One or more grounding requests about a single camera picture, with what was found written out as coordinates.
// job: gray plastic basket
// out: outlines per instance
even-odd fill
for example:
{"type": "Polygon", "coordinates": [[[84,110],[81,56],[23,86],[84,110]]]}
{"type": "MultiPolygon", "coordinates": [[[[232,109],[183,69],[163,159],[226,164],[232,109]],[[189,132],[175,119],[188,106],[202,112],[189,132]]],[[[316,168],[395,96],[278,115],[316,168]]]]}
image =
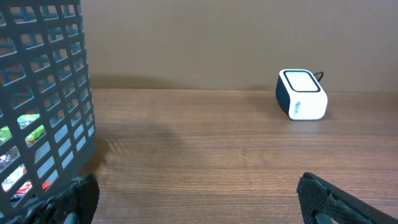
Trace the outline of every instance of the gray plastic basket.
{"type": "Polygon", "coordinates": [[[11,188],[0,187],[0,217],[66,184],[93,153],[84,38],[79,0],[0,1],[0,128],[12,135],[1,143],[0,156],[18,153],[0,169],[0,182],[16,169],[26,170],[11,188]],[[40,117],[20,128],[17,119],[32,113],[40,117]],[[41,125],[44,133],[30,145],[26,136],[41,125]],[[44,182],[52,184],[44,190],[44,182]],[[32,188],[11,202],[25,183],[32,188]]]}

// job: tabletop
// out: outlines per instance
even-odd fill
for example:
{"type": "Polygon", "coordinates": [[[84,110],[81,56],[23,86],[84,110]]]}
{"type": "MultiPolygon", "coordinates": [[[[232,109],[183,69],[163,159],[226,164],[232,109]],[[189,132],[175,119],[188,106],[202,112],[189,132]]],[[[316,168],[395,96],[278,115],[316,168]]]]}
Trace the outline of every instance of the tabletop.
{"type": "Polygon", "coordinates": [[[303,223],[304,172],[398,218],[398,94],[328,98],[291,121],[271,91],[94,89],[93,223],[303,223]]]}

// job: beige wall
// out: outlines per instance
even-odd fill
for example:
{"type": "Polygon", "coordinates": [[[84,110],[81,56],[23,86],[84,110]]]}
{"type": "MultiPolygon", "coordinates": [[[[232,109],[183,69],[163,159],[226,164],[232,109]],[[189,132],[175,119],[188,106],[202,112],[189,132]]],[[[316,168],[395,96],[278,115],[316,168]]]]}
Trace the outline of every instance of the beige wall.
{"type": "Polygon", "coordinates": [[[398,91],[396,0],[82,0],[94,87],[398,91]]]}

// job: black cable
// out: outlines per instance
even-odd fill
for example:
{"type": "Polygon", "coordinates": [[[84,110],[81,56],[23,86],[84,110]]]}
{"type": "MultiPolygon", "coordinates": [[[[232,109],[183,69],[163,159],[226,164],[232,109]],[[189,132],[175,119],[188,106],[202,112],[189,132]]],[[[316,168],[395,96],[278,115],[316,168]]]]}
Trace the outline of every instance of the black cable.
{"type": "Polygon", "coordinates": [[[320,76],[319,78],[317,78],[317,81],[318,81],[318,82],[322,79],[322,77],[323,77],[323,72],[317,72],[317,73],[313,74],[314,77],[317,76],[317,75],[319,75],[319,74],[321,74],[321,76],[320,76]]]}

